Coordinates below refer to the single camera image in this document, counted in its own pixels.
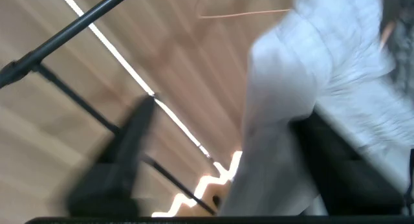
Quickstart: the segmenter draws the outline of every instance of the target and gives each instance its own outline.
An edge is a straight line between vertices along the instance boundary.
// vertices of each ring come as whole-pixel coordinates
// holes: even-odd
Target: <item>black metal pole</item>
[[[16,62],[7,65],[0,72],[0,88],[12,82],[22,79],[30,72],[32,66],[40,63],[46,56],[54,52],[57,48],[68,42],[75,35],[88,27],[99,17],[106,14],[123,0],[103,0],[86,12],[83,16],[73,21],[63,30],[59,31],[49,40],[44,42],[32,52],[24,55]]]
[[[186,188],[178,179],[176,179],[173,175],[171,175],[166,169],[164,169],[159,163],[157,163],[154,159],[151,157],[148,157],[147,155],[144,155],[142,160],[152,166],[154,169],[156,169],[158,172],[160,172],[165,178],[167,178],[169,181],[171,181],[176,187],[180,188],[187,196],[194,199],[202,208],[204,208],[207,212],[209,212],[211,215],[215,215],[215,212],[212,208],[210,208],[204,201],[197,198],[188,188]]]
[[[48,70],[44,65],[35,65],[33,71],[40,73],[47,80],[56,85],[61,91],[75,101],[79,106],[84,108],[89,114],[91,114],[99,123],[112,131],[114,134],[119,132],[119,128],[110,123],[104,116],[102,116],[97,110],[89,105],[81,96],[76,94],[68,85],[62,82],[52,71]]]

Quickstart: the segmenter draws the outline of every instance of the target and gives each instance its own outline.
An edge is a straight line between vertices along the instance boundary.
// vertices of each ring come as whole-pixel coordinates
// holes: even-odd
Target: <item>black strap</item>
[[[409,186],[406,194],[404,195],[404,201],[406,208],[408,209],[408,215],[412,216],[411,205],[414,203],[411,193],[413,191],[413,172],[414,172],[414,149],[411,149],[409,154]]]

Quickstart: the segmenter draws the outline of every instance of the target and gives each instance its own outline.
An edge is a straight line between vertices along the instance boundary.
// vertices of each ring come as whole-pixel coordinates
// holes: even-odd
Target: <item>ceiling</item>
[[[75,0],[84,11],[100,0]],[[199,19],[197,0],[125,0],[96,26],[208,150],[229,168],[241,146],[247,52],[282,14]],[[203,14],[288,8],[290,0],[206,0]],[[0,0],[0,67],[36,48],[77,15],[64,0]],[[44,63],[119,124],[145,94],[86,29]],[[38,74],[0,90],[0,222],[58,215],[61,191],[111,133]],[[219,172],[158,108],[146,151],[190,190]],[[167,211],[180,191],[143,166],[135,197]]]

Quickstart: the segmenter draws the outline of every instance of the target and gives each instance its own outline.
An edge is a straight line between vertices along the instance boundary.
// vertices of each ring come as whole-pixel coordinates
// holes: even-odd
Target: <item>white fabric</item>
[[[401,192],[411,104],[386,75],[381,0],[295,0],[250,53],[243,156],[222,216],[297,215],[318,196],[287,129],[316,106]]]

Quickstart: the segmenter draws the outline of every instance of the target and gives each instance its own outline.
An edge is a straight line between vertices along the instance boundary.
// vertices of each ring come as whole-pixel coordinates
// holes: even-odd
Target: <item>person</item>
[[[414,111],[389,79],[394,65],[380,50],[381,19],[381,0],[294,0],[256,40],[243,156],[220,216],[298,215],[320,201],[288,127],[314,109],[406,191]]]

